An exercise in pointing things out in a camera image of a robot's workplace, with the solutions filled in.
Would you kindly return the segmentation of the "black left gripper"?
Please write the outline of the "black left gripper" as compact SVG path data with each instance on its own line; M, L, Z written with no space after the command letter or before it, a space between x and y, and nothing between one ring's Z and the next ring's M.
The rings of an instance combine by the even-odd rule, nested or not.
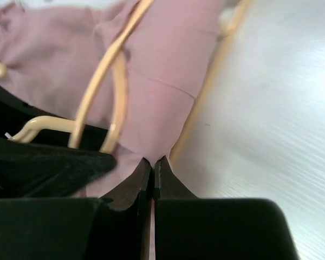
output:
M0 198L71 196L116 166L112 155L91 152L98 151L106 137L107 130L102 128L84 128L81 150L63 148L69 133L48 129L38 133L35 144L3 139L5 133L15 135L29 120L43 115L51 114L0 86Z

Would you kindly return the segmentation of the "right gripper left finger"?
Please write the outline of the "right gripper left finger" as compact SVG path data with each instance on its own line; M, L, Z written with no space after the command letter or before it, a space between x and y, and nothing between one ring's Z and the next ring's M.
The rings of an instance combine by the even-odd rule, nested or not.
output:
M102 198L0 199L0 259L148 259L151 166Z

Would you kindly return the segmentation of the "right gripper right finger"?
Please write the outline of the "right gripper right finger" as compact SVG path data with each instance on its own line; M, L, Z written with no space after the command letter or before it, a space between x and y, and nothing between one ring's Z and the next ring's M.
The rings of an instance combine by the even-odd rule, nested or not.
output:
M298 259L282 210L261 198L201 199L172 172L154 169L156 259Z

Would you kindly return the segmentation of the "pink trousers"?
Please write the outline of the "pink trousers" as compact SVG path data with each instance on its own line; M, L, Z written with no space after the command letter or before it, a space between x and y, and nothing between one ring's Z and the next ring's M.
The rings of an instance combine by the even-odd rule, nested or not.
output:
M118 141L119 133L121 131L123 117L126 111L126 102L127 102L127 72L126 72L126 62L124 55L118 53L115 59L112 62L112 77L113 77L113 87L114 87L114 114L113 114L113 124L110 129L107 131L106 137L98 151L91 152L100 152L105 154L112 155L112 151ZM17 142L20 144L34 144L32 139L37 136L40 132L40 128L37 127L37 120L33 120L31 123L23 127L22 131L19 131L13 136L5 134L3 139ZM32 198L74 198L73 195L67 197L32 197ZM0 199L20 199L20 198L0 198Z

